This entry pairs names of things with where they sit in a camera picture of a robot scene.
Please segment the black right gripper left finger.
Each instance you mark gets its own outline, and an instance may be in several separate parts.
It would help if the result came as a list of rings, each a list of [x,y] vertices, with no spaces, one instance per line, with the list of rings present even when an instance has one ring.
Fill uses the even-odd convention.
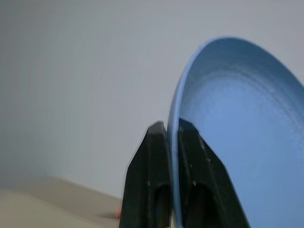
[[[131,160],[125,179],[119,228],[169,228],[171,175],[163,122],[148,129]]]

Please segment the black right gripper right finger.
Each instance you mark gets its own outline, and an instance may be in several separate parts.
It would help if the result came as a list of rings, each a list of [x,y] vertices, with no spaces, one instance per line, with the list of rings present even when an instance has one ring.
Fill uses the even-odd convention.
[[[178,162],[184,228],[250,228],[224,164],[184,119],[179,120]]]

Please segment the blue plate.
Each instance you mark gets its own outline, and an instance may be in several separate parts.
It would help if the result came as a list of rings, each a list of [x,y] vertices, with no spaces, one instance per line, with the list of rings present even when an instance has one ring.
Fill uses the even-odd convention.
[[[176,228],[184,228],[179,119],[224,163],[251,228],[304,228],[304,85],[260,46],[234,37],[199,47],[168,119]]]

